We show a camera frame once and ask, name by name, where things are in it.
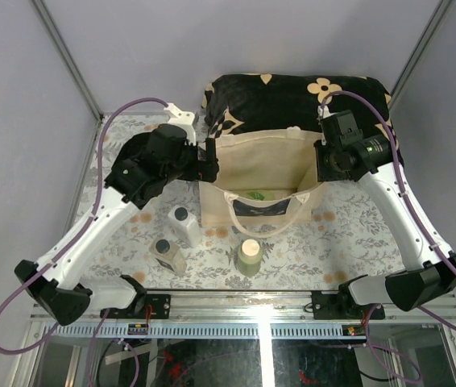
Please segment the green liquid bottle black cap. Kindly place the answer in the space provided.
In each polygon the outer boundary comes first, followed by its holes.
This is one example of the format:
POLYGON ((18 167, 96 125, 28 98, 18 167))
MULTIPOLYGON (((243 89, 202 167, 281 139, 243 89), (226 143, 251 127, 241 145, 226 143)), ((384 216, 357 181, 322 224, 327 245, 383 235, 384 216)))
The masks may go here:
POLYGON ((272 190, 248 190, 245 192, 246 198, 256 201, 273 201, 276 199, 275 193, 272 190))

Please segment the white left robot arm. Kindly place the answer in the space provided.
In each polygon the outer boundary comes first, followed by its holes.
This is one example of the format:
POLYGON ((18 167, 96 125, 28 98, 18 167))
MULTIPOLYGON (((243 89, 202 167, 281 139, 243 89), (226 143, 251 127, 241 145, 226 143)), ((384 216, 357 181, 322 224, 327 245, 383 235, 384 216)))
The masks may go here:
POLYGON ((213 182, 218 171, 213 138, 198 146, 183 128, 168 123, 134 135, 99 181, 96 202, 52 250, 37 261, 22 260, 16 277, 61 326, 95 310, 138 318, 147 307, 147 291, 133 277, 85 281, 84 272, 110 237, 166 185, 174 180, 213 182))

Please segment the beige canvas tote bag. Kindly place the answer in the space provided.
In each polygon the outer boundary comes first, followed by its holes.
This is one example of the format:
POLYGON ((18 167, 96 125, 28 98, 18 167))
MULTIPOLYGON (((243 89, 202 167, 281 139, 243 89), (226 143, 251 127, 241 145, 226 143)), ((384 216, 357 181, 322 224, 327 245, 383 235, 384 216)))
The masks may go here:
POLYGON ((317 180, 314 144, 321 138, 299 127, 216 138, 217 180, 199 185, 201 225, 269 238, 309 222, 326 188, 317 180), (246 191, 259 189, 272 190, 276 199, 246 198, 246 191))

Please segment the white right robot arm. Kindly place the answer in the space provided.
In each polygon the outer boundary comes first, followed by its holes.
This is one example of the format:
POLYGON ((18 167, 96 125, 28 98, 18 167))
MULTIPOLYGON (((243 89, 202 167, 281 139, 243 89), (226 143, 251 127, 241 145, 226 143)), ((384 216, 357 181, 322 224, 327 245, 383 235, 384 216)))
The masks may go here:
POLYGON ((355 318, 373 304, 410 311, 453 291, 456 252, 410 192, 390 139, 382 134, 365 137, 348 110, 318 112, 322 138, 314 144, 317 179, 356 182, 381 213, 404 266, 396 273, 356 277, 340 285, 339 312, 355 318))

